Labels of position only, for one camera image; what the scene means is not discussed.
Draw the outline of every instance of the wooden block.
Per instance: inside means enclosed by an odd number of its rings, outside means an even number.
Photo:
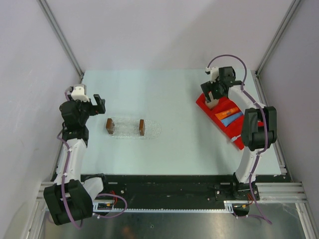
[[[108,131],[109,134],[113,134],[114,133],[114,122],[111,118],[108,118],[108,120],[106,121],[106,130]]]
[[[144,123],[144,119],[140,120],[140,135],[144,136],[145,134],[145,123]]]

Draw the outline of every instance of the floor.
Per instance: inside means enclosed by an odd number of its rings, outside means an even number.
[[[47,212],[39,239],[304,239],[294,204],[263,204],[273,225],[255,218],[235,219],[218,213],[124,213],[114,219],[89,218],[79,231],[56,226]]]
[[[236,70],[237,80],[243,70]],[[89,144],[82,174],[225,175],[233,174],[242,152],[196,105],[203,70],[86,71],[87,94],[106,100],[106,114],[90,117]],[[250,71],[246,89],[258,98]],[[146,120],[146,138],[111,137],[107,118]],[[281,174],[276,154],[265,153],[256,173]]]

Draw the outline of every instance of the metal beam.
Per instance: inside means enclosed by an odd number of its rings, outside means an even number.
[[[49,24],[51,25],[55,35],[57,36],[59,42],[61,43],[61,46],[63,48],[63,50],[65,51],[67,57],[69,58],[69,60],[71,61],[74,69],[76,70],[76,72],[79,75],[80,80],[83,78],[83,71],[81,70],[81,67],[78,63],[78,61],[76,60],[70,45],[68,44],[58,22],[56,21],[52,10],[50,9],[50,6],[48,5],[46,0],[37,0],[44,15],[46,16]]]
[[[279,28],[274,36],[274,38],[272,39],[269,47],[267,48],[265,55],[263,56],[261,62],[259,63],[259,66],[258,66],[257,71],[256,71],[257,76],[259,76],[260,73],[262,72],[262,70],[264,69],[265,64],[267,63],[267,61],[271,57],[272,53],[274,52],[278,42],[283,37],[284,32],[286,31],[289,23],[291,22],[291,20],[295,16],[295,14],[296,14],[297,10],[299,9],[302,2],[303,2],[303,0],[293,0],[293,2],[291,3],[286,15],[284,16],[284,19],[282,20],[282,22],[281,22],[281,24],[280,24],[280,26],[279,26]]]

